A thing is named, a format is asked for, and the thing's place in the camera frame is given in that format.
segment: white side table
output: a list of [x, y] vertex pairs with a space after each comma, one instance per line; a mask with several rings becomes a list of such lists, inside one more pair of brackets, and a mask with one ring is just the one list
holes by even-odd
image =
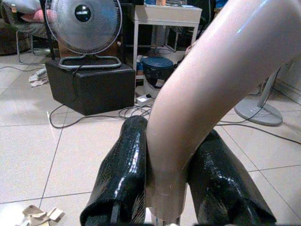
[[202, 9], [175, 6], [136, 6], [131, 12], [135, 24], [133, 69], [137, 70], [138, 31], [140, 24], [193, 27], [191, 43], [196, 40]]

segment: black cube box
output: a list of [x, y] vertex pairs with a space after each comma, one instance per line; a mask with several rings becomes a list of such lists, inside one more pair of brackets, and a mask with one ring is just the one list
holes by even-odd
[[76, 73], [46, 62], [53, 98], [69, 108], [91, 115], [133, 106], [135, 71], [122, 64], [116, 69], [79, 69]]

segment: beige mannequin leg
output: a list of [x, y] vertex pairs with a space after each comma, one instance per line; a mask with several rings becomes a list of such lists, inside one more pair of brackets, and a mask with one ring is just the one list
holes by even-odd
[[186, 166], [220, 118], [301, 50], [299, 0], [229, 0], [160, 91], [147, 127], [148, 206], [182, 212]]

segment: electric fan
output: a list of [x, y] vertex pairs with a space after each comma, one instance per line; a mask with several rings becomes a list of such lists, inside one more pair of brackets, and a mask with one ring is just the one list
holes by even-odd
[[86, 55], [114, 60], [114, 64], [85, 64], [81, 68], [116, 68], [121, 62], [114, 56], [97, 56], [119, 35], [122, 13], [119, 0], [47, 0], [46, 21], [55, 39], [69, 50], [82, 56], [64, 57], [59, 67], [65, 70], [79, 65], [64, 64], [81, 60]]

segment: cushion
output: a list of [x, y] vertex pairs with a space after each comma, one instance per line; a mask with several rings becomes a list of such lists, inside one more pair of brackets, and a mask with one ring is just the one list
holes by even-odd
[[32, 14], [41, 9], [40, 0], [3, 0], [3, 2], [9, 7], [15, 4], [17, 11], [25, 14]]
[[34, 14], [24, 14], [21, 18], [29, 23], [44, 23], [43, 11], [38, 10]]

